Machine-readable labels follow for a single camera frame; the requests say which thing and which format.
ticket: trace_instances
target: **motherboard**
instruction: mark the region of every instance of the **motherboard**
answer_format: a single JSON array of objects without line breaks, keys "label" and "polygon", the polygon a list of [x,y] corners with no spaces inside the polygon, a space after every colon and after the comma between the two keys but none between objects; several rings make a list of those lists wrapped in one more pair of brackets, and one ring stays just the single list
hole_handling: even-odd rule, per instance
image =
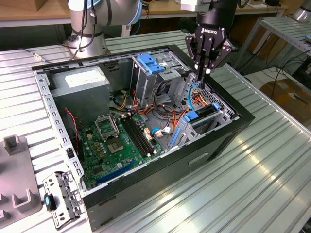
[{"label": "motherboard", "polygon": [[101,117],[89,128],[80,130],[83,147],[81,162],[87,189],[164,153],[148,132],[149,129],[138,114],[118,119],[113,116]]}]

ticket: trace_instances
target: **robotic arm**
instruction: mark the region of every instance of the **robotic arm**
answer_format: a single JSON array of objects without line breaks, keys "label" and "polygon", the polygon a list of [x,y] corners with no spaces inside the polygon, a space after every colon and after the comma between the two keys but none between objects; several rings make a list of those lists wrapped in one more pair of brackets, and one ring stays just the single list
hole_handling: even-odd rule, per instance
[{"label": "robotic arm", "polygon": [[134,24],[142,10],[140,0],[69,0],[68,6],[69,48],[79,58],[106,54],[103,27]]},{"label": "robotic arm", "polygon": [[211,71],[233,51],[226,32],[232,27],[238,1],[181,0],[182,9],[198,11],[196,19],[198,26],[194,36],[186,37],[186,44],[190,58],[195,61],[201,89],[205,88],[205,76],[209,76]]}]

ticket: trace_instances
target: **green circuit board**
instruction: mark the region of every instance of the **green circuit board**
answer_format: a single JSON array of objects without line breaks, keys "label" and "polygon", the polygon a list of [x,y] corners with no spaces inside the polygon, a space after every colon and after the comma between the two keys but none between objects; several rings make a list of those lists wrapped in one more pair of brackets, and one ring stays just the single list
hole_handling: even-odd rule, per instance
[{"label": "green circuit board", "polygon": [[[140,115],[133,115],[132,120],[139,124],[142,130],[147,128]],[[160,144],[154,139],[153,145],[150,142],[149,145],[153,148],[155,154],[152,153],[150,157],[142,156],[121,121],[116,119],[115,122],[120,134],[117,137],[107,139],[107,141],[102,140],[95,124],[79,131],[84,153],[84,161],[80,162],[84,170],[84,181],[88,190],[96,187],[98,180],[103,177],[104,179],[112,179],[164,153]],[[109,121],[104,121],[99,126],[102,134],[113,130]]]}]

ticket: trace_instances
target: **gray plastic block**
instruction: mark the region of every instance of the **gray plastic block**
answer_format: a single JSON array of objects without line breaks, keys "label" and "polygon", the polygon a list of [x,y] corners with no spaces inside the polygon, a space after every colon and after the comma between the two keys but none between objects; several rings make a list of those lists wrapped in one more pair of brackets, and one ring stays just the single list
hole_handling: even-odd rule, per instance
[{"label": "gray plastic block", "polygon": [[23,145],[17,135],[4,137],[3,147],[9,155],[18,154],[24,151]]},{"label": "gray plastic block", "polygon": [[25,137],[3,138],[0,168],[1,229],[38,212],[42,203]]},{"label": "gray plastic block", "polygon": [[7,201],[8,201],[8,198],[4,196],[2,193],[0,193],[0,205],[6,203]]},{"label": "gray plastic block", "polygon": [[10,218],[10,214],[4,210],[0,210],[0,223],[7,221]]},{"label": "gray plastic block", "polygon": [[24,198],[18,198],[15,194],[12,194],[13,208],[17,209],[20,213],[26,212],[34,208],[37,204],[36,197],[27,188],[27,196]]}]

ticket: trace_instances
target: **chip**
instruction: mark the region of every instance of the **chip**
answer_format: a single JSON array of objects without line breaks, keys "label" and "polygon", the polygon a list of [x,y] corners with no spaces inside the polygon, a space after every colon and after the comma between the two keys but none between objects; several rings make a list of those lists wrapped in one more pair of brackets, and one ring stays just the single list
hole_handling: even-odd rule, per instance
[{"label": "chip", "polygon": [[112,154],[115,154],[124,149],[124,145],[119,138],[114,138],[107,141],[106,145]]},{"label": "chip", "polygon": [[96,168],[93,169],[95,174],[101,173],[103,171],[103,168],[101,166],[98,166]]}]

